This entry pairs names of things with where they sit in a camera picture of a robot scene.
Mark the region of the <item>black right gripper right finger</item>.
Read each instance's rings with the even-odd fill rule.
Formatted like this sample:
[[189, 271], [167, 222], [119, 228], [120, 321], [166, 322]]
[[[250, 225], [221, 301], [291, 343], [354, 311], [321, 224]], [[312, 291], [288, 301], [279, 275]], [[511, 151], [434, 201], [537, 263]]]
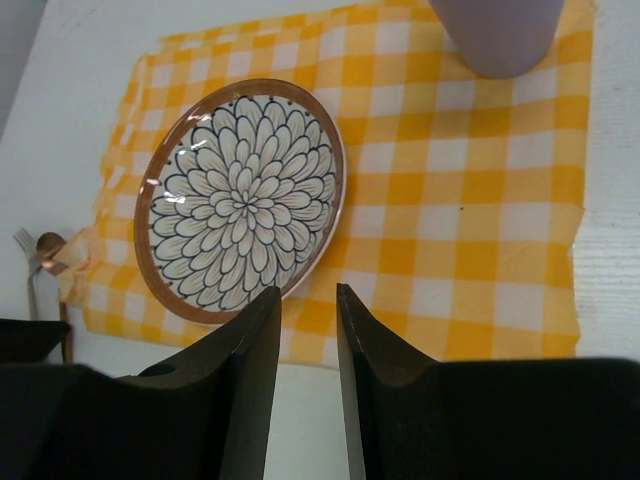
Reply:
[[439, 362], [338, 286], [354, 479], [635, 479], [639, 365], [621, 358]]

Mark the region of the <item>lilac plastic cup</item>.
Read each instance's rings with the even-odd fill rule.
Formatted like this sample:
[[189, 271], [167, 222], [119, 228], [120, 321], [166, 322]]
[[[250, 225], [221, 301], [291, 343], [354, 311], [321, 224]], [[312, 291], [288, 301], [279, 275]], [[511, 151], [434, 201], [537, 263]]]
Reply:
[[564, 7], [558, 0], [432, 0], [430, 5], [467, 66], [491, 79], [536, 66], [554, 41]]

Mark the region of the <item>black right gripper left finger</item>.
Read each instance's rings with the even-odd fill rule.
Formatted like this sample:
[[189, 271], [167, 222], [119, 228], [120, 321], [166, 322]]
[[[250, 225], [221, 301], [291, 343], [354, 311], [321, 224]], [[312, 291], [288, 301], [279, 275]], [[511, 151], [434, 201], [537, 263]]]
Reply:
[[142, 372], [1, 369], [5, 479], [260, 479], [280, 348], [281, 294]]

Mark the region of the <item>copper spoon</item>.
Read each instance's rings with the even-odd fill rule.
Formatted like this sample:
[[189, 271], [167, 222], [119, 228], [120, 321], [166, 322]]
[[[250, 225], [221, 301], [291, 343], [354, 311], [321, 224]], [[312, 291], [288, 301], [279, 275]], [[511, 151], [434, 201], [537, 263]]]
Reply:
[[[66, 264], [55, 260], [55, 255], [65, 246], [66, 240], [55, 232], [43, 233], [36, 242], [36, 253], [42, 268], [50, 275], [57, 277], [68, 268]], [[61, 342], [62, 360], [64, 364], [73, 362], [73, 327], [69, 321], [67, 306], [58, 302], [60, 320], [69, 327], [69, 332]]]

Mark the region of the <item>floral patterned ceramic plate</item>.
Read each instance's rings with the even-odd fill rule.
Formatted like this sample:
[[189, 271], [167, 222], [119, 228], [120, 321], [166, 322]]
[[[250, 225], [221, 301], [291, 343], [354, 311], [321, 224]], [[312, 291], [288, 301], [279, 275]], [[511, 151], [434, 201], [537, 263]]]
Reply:
[[223, 324], [264, 289], [291, 295], [336, 230], [346, 193], [336, 122], [308, 90], [258, 78], [191, 106], [140, 185], [134, 248], [152, 295]]

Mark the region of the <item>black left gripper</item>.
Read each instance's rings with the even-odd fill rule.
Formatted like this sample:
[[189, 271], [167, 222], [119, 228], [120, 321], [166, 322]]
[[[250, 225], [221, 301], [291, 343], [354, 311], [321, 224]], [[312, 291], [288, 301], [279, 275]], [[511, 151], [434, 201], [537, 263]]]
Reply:
[[2, 364], [43, 363], [71, 332], [61, 321], [1, 320]]

